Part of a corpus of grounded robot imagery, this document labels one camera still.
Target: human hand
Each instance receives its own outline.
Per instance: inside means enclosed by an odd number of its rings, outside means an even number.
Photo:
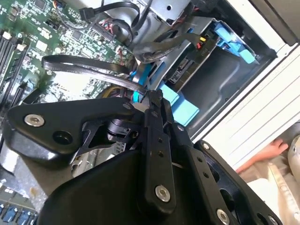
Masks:
[[[274,141],[272,141],[270,144],[268,144],[266,147],[264,147],[260,152],[258,152],[255,156],[253,156],[250,160],[248,160],[244,165],[242,165],[240,168],[238,168],[236,170],[236,172],[240,173],[240,172],[248,169],[250,166],[252,166],[256,162],[277,157],[288,147],[289,147],[288,144],[283,143],[282,139],[277,138]]]
[[[275,158],[288,147],[288,144],[283,143],[281,138],[277,138],[255,155],[256,161]]]

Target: silver screw head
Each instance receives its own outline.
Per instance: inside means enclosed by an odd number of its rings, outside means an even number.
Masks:
[[[203,143],[202,146],[203,146],[206,150],[209,150],[209,149],[210,149],[210,147],[208,146],[207,143]]]
[[[219,218],[219,220],[221,220],[221,222],[225,225],[229,225],[230,224],[230,220],[228,215],[221,209],[217,210],[217,217]]]
[[[125,107],[125,108],[127,108],[127,109],[131,109],[131,106],[130,106],[129,104],[127,104],[127,103],[124,103],[124,104],[123,104],[123,107]]]
[[[273,218],[273,216],[270,216],[270,215],[269,215],[269,219],[270,219],[270,221],[272,222],[272,224],[278,225],[277,221]]]
[[[170,192],[168,191],[167,188],[165,188],[162,185],[158,185],[155,188],[155,194],[156,194],[157,198],[159,198],[161,201],[163,201],[165,203],[169,202],[171,199]]]
[[[35,115],[35,114],[29,114],[25,116],[24,122],[32,127],[41,127],[45,124],[45,120],[43,117],[40,115]]]
[[[184,131],[184,127],[182,125],[179,124],[179,125],[177,125],[177,127],[180,131]]]

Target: yellow wire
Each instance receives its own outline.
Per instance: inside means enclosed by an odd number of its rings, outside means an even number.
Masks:
[[[111,87],[111,88],[107,89],[105,91],[105,93],[103,94],[102,98],[107,98],[109,96],[109,94],[112,93],[116,89],[120,89],[120,87]]]

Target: motherboard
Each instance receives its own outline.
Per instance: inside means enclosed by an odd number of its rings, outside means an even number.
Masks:
[[[132,59],[130,50],[101,23],[85,30],[65,26],[55,4],[64,20],[86,26],[78,11],[63,1],[0,1],[1,105],[10,99],[9,106],[13,106],[36,89],[41,92],[40,103],[96,98],[109,85],[84,75],[46,71],[41,64],[43,56],[73,55],[120,65]]]

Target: finger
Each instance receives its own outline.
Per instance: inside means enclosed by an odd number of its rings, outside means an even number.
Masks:
[[[272,145],[278,146],[278,147],[279,147],[282,143],[283,143],[283,140],[282,140],[281,138],[276,138],[276,139],[273,141]]]
[[[282,153],[283,151],[287,150],[289,145],[287,143],[281,143],[279,146],[279,152]]]

